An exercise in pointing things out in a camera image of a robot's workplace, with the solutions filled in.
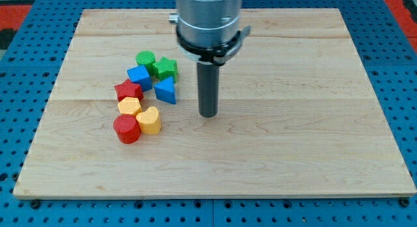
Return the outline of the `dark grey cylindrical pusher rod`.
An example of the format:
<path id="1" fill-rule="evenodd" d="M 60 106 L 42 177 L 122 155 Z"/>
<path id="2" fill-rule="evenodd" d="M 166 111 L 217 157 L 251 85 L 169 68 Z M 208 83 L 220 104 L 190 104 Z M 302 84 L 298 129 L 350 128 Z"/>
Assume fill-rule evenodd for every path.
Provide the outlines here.
<path id="1" fill-rule="evenodd" d="M 219 67 L 197 63 L 199 114 L 214 117 L 218 113 Z"/>

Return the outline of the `black clamp flange mount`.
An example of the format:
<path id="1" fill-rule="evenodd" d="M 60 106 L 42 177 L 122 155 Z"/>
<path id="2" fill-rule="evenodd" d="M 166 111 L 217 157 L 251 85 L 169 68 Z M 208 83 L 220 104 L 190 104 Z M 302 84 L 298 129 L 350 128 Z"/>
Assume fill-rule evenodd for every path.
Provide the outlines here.
<path id="1" fill-rule="evenodd" d="M 193 45 L 186 41 L 178 30 L 176 32 L 177 44 L 188 59 L 204 65 L 223 66 L 239 52 L 244 39 L 251 32 L 251 26 L 249 25 L 243 30 L 238 30 L 229 42 L 213 48 Z"/>

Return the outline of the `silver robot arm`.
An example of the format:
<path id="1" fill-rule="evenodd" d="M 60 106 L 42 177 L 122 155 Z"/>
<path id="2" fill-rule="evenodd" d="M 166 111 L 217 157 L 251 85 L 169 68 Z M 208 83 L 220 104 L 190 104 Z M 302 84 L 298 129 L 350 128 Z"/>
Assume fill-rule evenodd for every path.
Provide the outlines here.
<path id="1" fill-rule="evenodd" d="M 251 27 L 239 29 L 242 0 L 176 0 L 169 15 L 176 26 L 177 44 L 197 64 L 199 114 L 218 113 L 220 67 L 241 49 Z"/>

